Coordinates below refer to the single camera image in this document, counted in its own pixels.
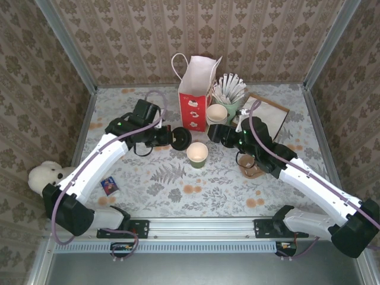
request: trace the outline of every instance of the small box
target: small box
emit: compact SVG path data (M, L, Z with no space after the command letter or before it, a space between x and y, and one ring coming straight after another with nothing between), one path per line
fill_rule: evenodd
M119 187L116 185L115 180L113 180L112 176L109 176L105 180L101 181L101 185L107 196L112 195Z

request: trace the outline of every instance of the red paper bag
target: red paper bag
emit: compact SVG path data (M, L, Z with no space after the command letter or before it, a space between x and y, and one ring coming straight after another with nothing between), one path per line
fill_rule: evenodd
M178 75L173 65L173 60L177 55L182 55L188 66L183 78ZM189 64L182 53L173 56L172 67L181 80L178 96L184 128L199 132L206 131L206 110L211 103L211 88L220 61L221 58L216 61L203 56L192 56Z

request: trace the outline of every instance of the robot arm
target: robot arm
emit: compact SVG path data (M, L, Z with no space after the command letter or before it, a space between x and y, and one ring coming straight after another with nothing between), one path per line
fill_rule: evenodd
M162 126L161 121L154 128L117 140L123 134L152 124L160 112L158 106L139 100L132 113L114 119L94 150L72 174L56 186L45 186L42 196L47 216L52 218L53 209L62 190L71 185L57 208L57 224L74 236L80 236L91 229L125 230L130 218L128 213L116 207L93 211L84 204L111 166L132 148L135 151L136 143L144 143L150 148L170 144L175 150L184 150L190 145L191 134L188 130L176 128L172 131L170 125Z
M300 166L308 174L268 154L257 143L251 132L249 118L247 118L248 111L240 110L237 115L240 116L240 120L236 128L225 125L210 126L208 131L210 140L222 143L228 148L237 148L238 153L254 156L255 163L262 171L294 186L327 213L327 215L307 213L286 205L273 217L274 227L278 233L281 235L283 230L289 229L293 232L305 232L319 236L331 240L342 253L357 258L379 230L346 203L350 201L377 222L380 212L378 204L371 199L363 202L317 175L302 159L297 157L294 151L285 145L273 142L266 124L260 118L252 117L253 126L261 142L273 153ZM338 191L345 201L333 194L326 186L312 179L311 176L320 178L325 185Z

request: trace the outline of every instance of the teddy bear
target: teddy bear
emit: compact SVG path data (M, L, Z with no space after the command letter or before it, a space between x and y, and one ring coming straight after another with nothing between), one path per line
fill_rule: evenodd
M62 168L57 162L44 161L40 166L33 168L29 173L29 187L42 196L42 190L47 184L57 185L74 170L75 167Z

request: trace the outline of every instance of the paper bag handle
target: paper bag handle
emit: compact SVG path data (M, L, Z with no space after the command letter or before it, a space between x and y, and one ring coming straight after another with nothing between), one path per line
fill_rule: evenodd
M174 73L178 76L178 78L182 81L182 78L181 78L181 76L179 76L179 74L177 73L177 70L176 70L176 68L174 67L174 65L173 65L173 61L174 61L174 58L176 57L176 56L178 56L178 55L182 55L184 58L185 58L185 60L186 60L186 69L187 69L187 67L189 66L189 62L188 62L188 59L186 58L186 56L183 54L183 53L176 53L175 55L173 55L173 57L172 57L172 68L173 68L173 70L174 70Z
M211 82L211 80L213 79L213 71L215 68L218 67L219 63L221 62L221 59L222 59L222 56L217 60L217 62L214 64L213 68L211 69L211 74L210 74L210 88L212 88L213 86L213 83ZM210 92L207 93L206 95L206 98L208 98L210 96Z

